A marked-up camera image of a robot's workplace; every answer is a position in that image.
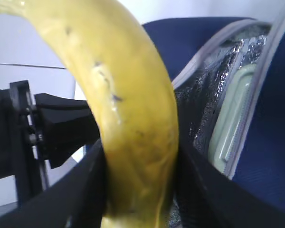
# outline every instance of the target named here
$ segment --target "white background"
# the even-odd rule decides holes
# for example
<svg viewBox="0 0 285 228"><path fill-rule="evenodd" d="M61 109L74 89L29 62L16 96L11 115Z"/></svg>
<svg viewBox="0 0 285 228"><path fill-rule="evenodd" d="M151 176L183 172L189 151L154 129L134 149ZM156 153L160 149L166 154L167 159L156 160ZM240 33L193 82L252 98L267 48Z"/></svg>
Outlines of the white background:
<svg viewBox="0 0 285 228"><path fill-rule="evenodd" d="M273 21L285 0L119 0L140 23L171 17L243 16ZM0 15L0 63L62 67L59 59L25 20ZM0 89L8 83L28 79L33 94L84 99L73 77L64 69L0 66ZM74 166L69 160L50 172L54 183ZM13 178L0 180L0 205L15 202Z"/></svg>

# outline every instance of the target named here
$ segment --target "banana bruise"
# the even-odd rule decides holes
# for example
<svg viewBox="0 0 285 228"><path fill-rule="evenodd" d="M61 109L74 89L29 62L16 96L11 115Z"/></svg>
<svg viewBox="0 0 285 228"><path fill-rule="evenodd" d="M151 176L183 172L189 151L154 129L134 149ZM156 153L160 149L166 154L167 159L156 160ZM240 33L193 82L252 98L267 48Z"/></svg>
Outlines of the banana bruise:
<svg viewBox="0 0 285 228"><path fill-rule="evenodd" d="M177 107L140 24L115 0L0 0L0 13L28 19L87 98L108 164L102 227L167 227Z"/></svg>

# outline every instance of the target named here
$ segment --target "banana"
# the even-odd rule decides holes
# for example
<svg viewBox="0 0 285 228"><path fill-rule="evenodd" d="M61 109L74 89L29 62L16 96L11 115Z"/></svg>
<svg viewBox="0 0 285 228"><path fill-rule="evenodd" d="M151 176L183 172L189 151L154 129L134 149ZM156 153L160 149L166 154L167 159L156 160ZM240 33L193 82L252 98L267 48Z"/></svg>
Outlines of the banana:
<svg viewBox="0 0 285 228"><path fill-rule="evenodd" d="M153 43L115 0L0 0L80 84L108 164L103 228L167 227L178 150L173 88Z"/></svg>

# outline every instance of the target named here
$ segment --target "screw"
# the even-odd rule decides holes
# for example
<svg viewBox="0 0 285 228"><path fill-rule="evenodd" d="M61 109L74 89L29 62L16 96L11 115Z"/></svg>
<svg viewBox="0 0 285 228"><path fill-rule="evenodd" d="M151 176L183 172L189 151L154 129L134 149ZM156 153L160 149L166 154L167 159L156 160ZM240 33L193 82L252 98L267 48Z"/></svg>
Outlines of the screw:
<svg viewBox="0 0 285 228"><path fill-rule="evenodd" d="M43 141L43 136L42 136L42 134L38 134L38 141L39 141L39 142L42 142L42 141Z"/></svg>
<svg viewBox="0 0 285 228"><path fill-rule="evenodd" d="M32 145L36 145L37 144L37 138L35 134L30 134L29 135L29 141Z"/></svg>

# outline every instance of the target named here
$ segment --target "yellow banana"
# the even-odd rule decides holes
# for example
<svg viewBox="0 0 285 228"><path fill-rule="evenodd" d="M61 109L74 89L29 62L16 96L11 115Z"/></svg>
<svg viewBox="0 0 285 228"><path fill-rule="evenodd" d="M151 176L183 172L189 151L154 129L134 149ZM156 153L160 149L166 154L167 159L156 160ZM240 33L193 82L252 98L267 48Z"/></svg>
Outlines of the yellow banana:
<svg viewBox="0 0 285 228"><path fill-rule="evenodd" d="M0 0L27 18L82 87L108 164L104 228L167 226L178 149L173 89L159 54L115 0Z"/></svg>

